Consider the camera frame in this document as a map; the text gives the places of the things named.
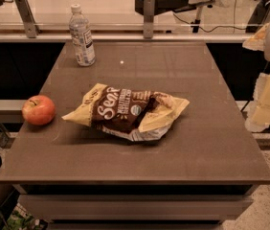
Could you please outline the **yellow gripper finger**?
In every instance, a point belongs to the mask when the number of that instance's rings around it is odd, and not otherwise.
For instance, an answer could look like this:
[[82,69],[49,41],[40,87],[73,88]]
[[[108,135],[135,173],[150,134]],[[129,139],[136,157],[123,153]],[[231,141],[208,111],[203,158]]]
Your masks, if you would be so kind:
[[245,127],[251,132],[262,132],[270,127],[270,74],[259,74],[253,98]]
[[263,25],[256,33],[254,33],[250,38],[243,42],[242,47],[252,51],[263,52],[265,49],[264,40],[268,26],[268,23]]

